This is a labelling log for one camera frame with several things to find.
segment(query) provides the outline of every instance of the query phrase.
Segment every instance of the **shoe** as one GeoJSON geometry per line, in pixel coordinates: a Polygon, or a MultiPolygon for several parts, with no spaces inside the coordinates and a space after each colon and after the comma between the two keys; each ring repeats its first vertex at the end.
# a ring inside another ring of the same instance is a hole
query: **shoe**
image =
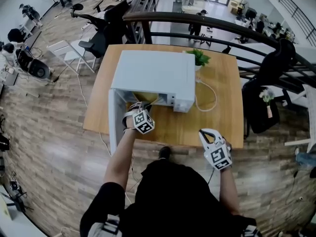
{"type": "Polygon", "coordinates": [[[299,152],[300,152],[300,148],[296,148],[294,151],[295,155],[298,155],[299,152]]]}
{"type": "Polygon", "coordinates": [[[159,150],[158,160],[160,159],[169,160],[170,154],[171,154],[171,149],[169,147],[163,147],[162,149],[159,150]]]}

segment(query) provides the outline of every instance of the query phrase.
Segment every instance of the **black shirt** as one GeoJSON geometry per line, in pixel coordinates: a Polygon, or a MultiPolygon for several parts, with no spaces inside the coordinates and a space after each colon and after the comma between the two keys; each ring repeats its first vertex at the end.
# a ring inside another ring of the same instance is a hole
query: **black shirt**
{"type": "Polygon", "coordinates": [[[88,236],[94,223],[106,222],[108,214],[119,215],[123,237],[240,237],[249,225],[256,225],[253,219],[233,216],[189,167],[160,160],[149,164],[142,174],[135,203],[127,209],[122,186],[102,185],[82,217],[81,237],[88,236]]]}

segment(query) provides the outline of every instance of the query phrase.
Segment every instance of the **black sleeve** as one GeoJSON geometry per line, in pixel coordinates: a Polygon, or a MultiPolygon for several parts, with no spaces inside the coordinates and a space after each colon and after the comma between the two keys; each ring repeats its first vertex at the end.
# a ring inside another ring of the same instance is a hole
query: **black sleeve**
{"type": "Polygon", "coordinates": [[[104,223],[108,214],[118,215],[124,211],[125,191],[117,183],[105,183],[84,213],[80,222],[80,236],[87,237],[94,223],[104,223]]]}

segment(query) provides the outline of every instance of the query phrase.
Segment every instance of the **green plant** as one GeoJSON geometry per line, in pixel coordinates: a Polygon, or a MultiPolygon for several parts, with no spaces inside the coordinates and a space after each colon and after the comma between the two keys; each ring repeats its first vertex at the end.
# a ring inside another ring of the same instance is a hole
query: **green plant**
{"type": "Polygon", "coordinates": [[[210,57],[204,55],[201,50],[193,49],[192,51],[187,51],[187,53],[194,54],[196,56],[196,66],[205,66],[208,64],[210,57]]]}

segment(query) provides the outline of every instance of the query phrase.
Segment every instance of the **flower pot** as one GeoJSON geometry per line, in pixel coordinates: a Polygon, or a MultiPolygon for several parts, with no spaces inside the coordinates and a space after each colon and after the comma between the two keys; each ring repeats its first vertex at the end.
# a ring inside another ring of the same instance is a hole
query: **flower pot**
{"type": "Polygon", "coordinates": [[[200,66],[196,65],[196,71],[200,70],[201,67],[202,67],[202,65],[200,65],[200,66]]]}
{"type": "Polygon", "coordinates": [[[271,108],[270,108],[270,105],[267,106],[267,112],[268,112],[268,118],[272,118],[272,111],[271,111],[271,108]]]}

